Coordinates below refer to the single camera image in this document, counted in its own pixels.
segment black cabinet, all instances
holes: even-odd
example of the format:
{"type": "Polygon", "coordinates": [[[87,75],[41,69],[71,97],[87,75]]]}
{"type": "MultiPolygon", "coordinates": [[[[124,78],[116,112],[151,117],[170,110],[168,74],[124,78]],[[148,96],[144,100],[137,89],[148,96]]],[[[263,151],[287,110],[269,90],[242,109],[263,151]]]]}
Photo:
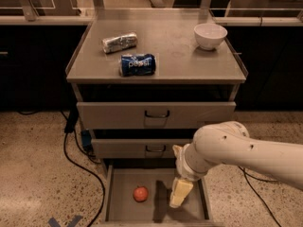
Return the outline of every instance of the black cabinet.
{"type": "Polygon", "coordinates": [[[86,26],[0,26],[0,110],[68,109],[65,67],[86,26]]]}
{"type": "Polygon", "coordinates": [[[227,27],[228,40],[248,77],[237,97],[238,110],[303,109],[303,27],[227,27]]]}

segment white bowl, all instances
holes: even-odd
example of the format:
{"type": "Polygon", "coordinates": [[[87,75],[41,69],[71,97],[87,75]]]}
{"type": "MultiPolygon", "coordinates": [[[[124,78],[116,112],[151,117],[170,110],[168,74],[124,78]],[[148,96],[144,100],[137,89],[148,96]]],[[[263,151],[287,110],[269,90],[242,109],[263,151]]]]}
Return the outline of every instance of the white bowl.
{"type": "Polygon", "coordinates": [[[198,45],[205,50],[218,47],[227,35],[227,30],[216,24],[199,24],[194,32],[198,45]]]}

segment drawer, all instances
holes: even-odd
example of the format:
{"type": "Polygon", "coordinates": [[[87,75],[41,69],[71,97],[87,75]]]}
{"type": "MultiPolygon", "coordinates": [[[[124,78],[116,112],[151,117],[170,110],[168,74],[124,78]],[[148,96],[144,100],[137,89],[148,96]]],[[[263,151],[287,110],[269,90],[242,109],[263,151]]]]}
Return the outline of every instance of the drawer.
{"type": "Polygon", "coordinates": [[[102,226],[222,226],[212,221],[205,181],[194,187],[180,208],[169,207],[174,168],[115,168],[110,165],[102,226]],[[133,199],[133,190],[144,185],[149,197],[133,199]]]}
{"type": "Polygon", "coordinates": [[[234,102],[80,102],[83,127],[91,129],[198,129],[230,120],[234,102]]]}
{"type": "Polygon", "coordinates": [[[97,158],[174,158],[173,145],[189,139],[92,139],[97,158]]]}

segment red apple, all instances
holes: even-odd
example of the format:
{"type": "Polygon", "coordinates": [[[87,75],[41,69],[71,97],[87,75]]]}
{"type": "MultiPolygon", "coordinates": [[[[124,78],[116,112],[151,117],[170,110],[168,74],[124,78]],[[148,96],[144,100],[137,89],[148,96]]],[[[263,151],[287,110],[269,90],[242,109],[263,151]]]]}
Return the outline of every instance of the red apple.
{"type": "Polygon", "coordinates": [[[145,186],[138,186],[134,189],[133,197],[137,202],[145,201],[149,196],[149,190],[145,186]]]}

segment speckled floor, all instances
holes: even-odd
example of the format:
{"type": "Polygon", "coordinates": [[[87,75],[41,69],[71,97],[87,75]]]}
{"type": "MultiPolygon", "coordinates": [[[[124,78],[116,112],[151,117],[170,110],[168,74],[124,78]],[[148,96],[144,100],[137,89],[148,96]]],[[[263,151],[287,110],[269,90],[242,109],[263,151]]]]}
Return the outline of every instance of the speckled floor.
{"type": "MultiPolygon", "coordinates": [[[[234,119],[246,126],[251,137],[303,144],[303,112],[235,112],[234,119]]],[[[75,216],[82,216],[76,226],[87,226],[98,211],[101,187],[66,160],[64,126],[58,112],[0,113],[1,227],[50,226],[51,218],[67,226],[75,216]]],[[[102,178],[100,166],[80,153],[73,134],[68,136],[67,152],[102,178]]],[[[227,227],[277,226],[236,166],[212,168],[205,181],[214,221],[227,227]]],[[[302,191],[283,183],[251,180],[251,184],[281,226],[303,226],[302,191]]]]}

